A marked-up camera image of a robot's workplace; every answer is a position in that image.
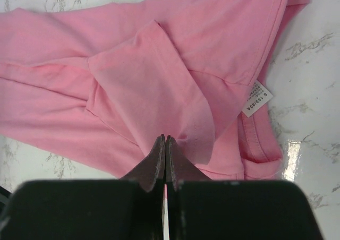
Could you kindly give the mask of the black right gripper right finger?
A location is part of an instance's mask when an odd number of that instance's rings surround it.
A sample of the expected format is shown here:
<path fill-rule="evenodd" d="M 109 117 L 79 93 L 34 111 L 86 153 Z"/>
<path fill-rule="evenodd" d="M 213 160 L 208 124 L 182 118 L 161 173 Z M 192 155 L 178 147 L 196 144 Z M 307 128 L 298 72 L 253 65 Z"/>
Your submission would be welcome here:
<path fill-rule="evenodd" d="M 166 140 L 170 239 L 318 239 L 301 189 L 288 181 L 213 181 Z"/>

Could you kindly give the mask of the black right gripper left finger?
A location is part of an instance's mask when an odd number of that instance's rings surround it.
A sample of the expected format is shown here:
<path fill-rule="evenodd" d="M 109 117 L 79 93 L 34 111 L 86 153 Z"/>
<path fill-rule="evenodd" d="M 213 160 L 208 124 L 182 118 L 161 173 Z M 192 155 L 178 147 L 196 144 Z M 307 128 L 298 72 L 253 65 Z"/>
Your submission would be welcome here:
<path fill-rule="evenodd" d="M 165 138 L 120 179 L 21 184 L 1 213 L 1 239 L 163 239 Z"/>

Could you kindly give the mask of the pink t shirt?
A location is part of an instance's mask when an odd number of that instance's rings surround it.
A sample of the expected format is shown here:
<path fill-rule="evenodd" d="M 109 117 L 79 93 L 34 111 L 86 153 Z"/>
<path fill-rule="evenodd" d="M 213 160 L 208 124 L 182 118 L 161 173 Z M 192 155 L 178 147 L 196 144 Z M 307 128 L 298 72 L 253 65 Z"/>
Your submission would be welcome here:
<path fill-rule="evenodd" d="M 309 0 L 145 0 L 1 14 L 1 134 L 121 177 L 174 137 L 212 179 L 273 179 L 267 107 L 245 104 Z"/>

